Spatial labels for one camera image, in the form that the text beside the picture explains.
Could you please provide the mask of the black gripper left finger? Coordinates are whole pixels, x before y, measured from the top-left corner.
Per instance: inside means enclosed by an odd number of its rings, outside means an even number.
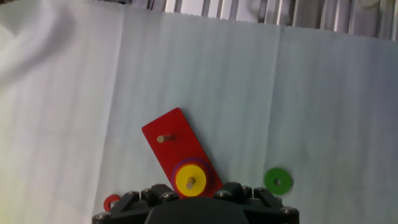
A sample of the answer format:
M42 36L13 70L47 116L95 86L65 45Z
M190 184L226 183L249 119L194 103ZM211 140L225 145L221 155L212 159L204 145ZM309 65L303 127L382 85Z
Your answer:
M155 184L141 192L128 191L122 196L112 194L103 202L104 211L93 215L92 224L145 223L155 206L178 199L178 194L165 184Z

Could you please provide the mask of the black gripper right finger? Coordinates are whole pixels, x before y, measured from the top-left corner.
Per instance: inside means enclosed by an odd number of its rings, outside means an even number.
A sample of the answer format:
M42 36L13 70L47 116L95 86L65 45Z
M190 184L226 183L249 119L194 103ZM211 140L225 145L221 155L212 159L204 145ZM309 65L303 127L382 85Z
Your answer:
M253 189L237 182L227 182L213 194L213 198L237 205L250 224L300 223L299 211L283 205L282 199L265 187Z

